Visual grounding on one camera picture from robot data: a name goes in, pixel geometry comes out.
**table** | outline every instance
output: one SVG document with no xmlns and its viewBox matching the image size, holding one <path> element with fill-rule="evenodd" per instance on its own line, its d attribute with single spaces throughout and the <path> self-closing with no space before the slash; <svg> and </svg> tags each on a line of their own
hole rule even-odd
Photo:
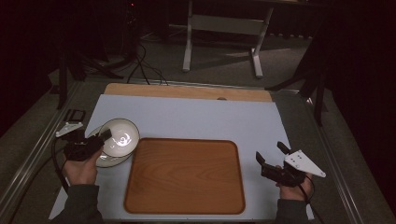
<svg viewBox="0 0 396 224">
<path fill-rule="evenodd" d="M 255 101 L 248 102 L 250 96 Z M 284 155 L 276 148 L 276 142 L 282 141 L 286 145 L 289 142 L 276 105 L 267 91 L 110 84 L 99 98 L 86 134 L 116 117 L 132 120 L 141 137 L 228 139 L 235 142 L 239 150 L 246 209 L 239 215 L 128 214 L 122 207 L 132 164 L 132 159 L 128 159 L 115 167 L 99 169 L 96 182 L 101 187 L 98 207 L 105 220 L 256 221 L 275 218 L 278 188 L 260 175 L 261 167 L 255 161 L 255 152 L 260 151 L 268 163 L 281 164 Z M 61 190 L 49 218 L 62 211 L 66 197 Z M 309 206 L 307 213 L 313 217 Z"/>
</svg>

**small device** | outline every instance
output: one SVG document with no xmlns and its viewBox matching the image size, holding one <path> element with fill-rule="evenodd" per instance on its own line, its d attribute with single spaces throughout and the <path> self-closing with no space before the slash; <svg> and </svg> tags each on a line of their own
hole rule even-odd
<svg viewBox="0 0 396 224">
<path fill-rule="evenodd" d="M 84 130 L 78 129 L 82 126 L 81 122 L 77 124 L 66 122 L 64 127 L 56 132 L 56 137 L 67 141 L 67 145 L 64 147 L 64 155 L 68 161 L 87 160 L 112 136 L 110 129 L 107 129 L 101 134 L 85 138 Z"/>
<path fill-rule="evenodd" d="M 287 187 L 301 185 L 305 180 L 305 173 L 326 176 L 301 150 L 290 150 L 281 142 L 277 142 L 277 147 L 286 155 L 283 169 L 265 163 L 264 157 L 256 152 L 256 160 L 262 166 L 262 176 Z"/>
</svg>

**metal rail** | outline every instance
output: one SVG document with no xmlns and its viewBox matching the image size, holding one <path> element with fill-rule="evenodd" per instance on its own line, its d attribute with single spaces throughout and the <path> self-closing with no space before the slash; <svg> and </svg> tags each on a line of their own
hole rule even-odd
<svg viewBox="0 0 396 224">
<path fill-rule="evenodd" d="M 305 101 L 302 98 L 302 101 L 305 105 L 306 110 L 308 113 L 313 113 L 313 103 L 311 99 L 308 99 Z M 329 139 L 327 137 L 326 132 L 324 131 L 323 128 L 319 127 L 317 125 L 317 122 L 314 118 L 314 116 L 308 116 L 311 118 L 311 121 L 315 123 L 316 130 L 318 134 L 320 135 L 320 140 L 323 145 L 324 152 L 326 154 L 326 161 L 329 163 L 329 168 L 330 168 L 330 173 L 332 174 L 332 178 L 334 180 L 335 186 L 338 189 L 341 201 L 344 204 L 344 207 L 346 209 L 346 213 L 349 217 L 350 223 L 352 224 L 361 224 L 364 223 L 363 219 L 361 217 L 361 212 L 359 211 L 355 200 L 353 199 L 352 192 L 344 179 L 344 175 L 341 172 L 340 166 L 338 165 L 337 159 L 335 158 L 334 154 L 332 153 L 332 147 L 329 143 Z"/>
<path fill-rule="evenodd" d="M 80 82 L 74 82 L 71 86 L 68 100 L 66 101 L 63 109 L 57 110 L 55 114 L 52 116 L 49 125 L 46 127 L 44 132 L 40 135 L 40 138 L 37 140 L 33 150 L 20 166 L 18 171 L 13 176 L 10 181 L 7 189 L 3 193 L 0 199 L 0 223 L 7 223 L 8 219 L 10 219 L 9 212 L 16 205 L 16 202 L 21 196 L 21 193 L 29 181 L 33 171 L 38 165 L 42 155 L 45 152 L 45 149 L 48 147 L 51 141 L 51 137 L 54 135 L 56 129 L 58 128 L 60 121 L 64 117 L 66 113 L 66 108 L 70 104 L 73 96 L 76 94 L 79 89 Z"/>
</svg>

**metal stand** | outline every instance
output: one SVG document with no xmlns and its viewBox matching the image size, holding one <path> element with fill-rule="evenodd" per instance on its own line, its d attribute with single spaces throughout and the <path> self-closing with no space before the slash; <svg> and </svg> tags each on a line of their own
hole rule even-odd
<svg viewBox="0 0 396 224">
<path fill-rule="evenodd" d="M 192 0 L 190 0 L 189 17 L 187 24 L 187 44 L 186 44 L 186 51 L 184 53 L 183 71 L 184 72 L 190 71 L 192 30 L 206 30 L 206 31 L 224 32 L 224 33 L 233 33 L 233 34 L 242 34 L 242 35 L 257 35 L 259 37 L 259 40 L 256 45 L 256 48 L 251 49 L 250 56 L 253 61 L 254 72 L 256 74 L 256 77 L 262 78 L 263 77 L 262 66 L 260 64 L 259 53 L 273 11 L 274 11 L 273 7 L 268 8 L 264 21 L 196 15 L 192 13 Z"/>
</svg>

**white table surface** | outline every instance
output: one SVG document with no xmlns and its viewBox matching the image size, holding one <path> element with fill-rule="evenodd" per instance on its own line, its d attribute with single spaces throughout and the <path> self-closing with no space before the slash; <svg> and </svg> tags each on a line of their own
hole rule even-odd
<svg viewBox="0 0 396 224">
<path fill-rule="evenodd" d="M 86 128 L 86 135 L 107 121 L 129 119 L 140 137 L 231 140 L 238 146 L 246 209 L 239 215 L 143 215 L 123 208 L 132 157 L 111 168 L 98 168 L 98 208 L 104 220 L 117 221 L 258 221 L 276 217 L 279 189 L 261 176 L 255 154 L 271 165 L 283 164 L 278 141 L 289 146 L 275 103 L 101 95 Z M 60 191 L 49 219 L 64 208 Z M 307 206 L 309 218 L 312 211 Z"/>
</svg>

